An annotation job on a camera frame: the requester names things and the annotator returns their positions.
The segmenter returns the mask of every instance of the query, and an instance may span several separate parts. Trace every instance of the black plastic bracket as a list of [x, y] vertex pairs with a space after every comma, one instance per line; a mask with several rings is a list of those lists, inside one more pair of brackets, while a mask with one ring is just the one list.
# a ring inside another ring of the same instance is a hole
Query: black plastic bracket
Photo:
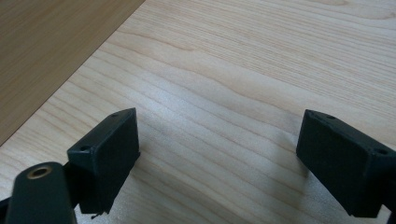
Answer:
[[396, 152], [340, 119], [306, 110], [297, 156], [349, 215], [396, 211]]
[[109, 212], [140, 156], [134, 108], [114, 113], [67, 150], [69, 162], [45, 162], [21, 172], [10, 199], [0, 202], [0, 223], [76, 223]]

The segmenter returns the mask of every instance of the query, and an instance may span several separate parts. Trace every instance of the light wood surface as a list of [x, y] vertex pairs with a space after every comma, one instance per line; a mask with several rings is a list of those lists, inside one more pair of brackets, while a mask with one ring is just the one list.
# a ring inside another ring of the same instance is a hole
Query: light wood surface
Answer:
[[136, 107], [142, 156], [110, 214], [80, 223], [386, 223], [386, 208], [349, 217], [295, 148], [306, 108], [396, 148], [395, 15], [391, 0], [147, 0], [0, 147], [0, 196]]
[[143, 2], [0, 1], [0, 146]]

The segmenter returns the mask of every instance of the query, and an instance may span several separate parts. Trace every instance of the screw hole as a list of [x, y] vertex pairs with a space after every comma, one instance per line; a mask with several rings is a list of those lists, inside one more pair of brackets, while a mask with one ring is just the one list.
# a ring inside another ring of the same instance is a hole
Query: screw hole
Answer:
[[38, 179], [43, 176], [48, 175], [52, 171], [52, 168], [49, 166], [41, 166], [38, 168], [35, 168], [33, 171], [29, 172], [27, 175], [27, 178], [29, 179]]
[[83, 146], [79, 150], [80, 151], [86, 151], [86, 150], [89, 150], [89, 149], [91, 149], [91, 146]]
[[382, 148], [375, 148], [374, 151], [376, 153], [381, 154], [381, 155], [387, 155], [388, 154], [388, 152], [385, 149], [382, 149]]

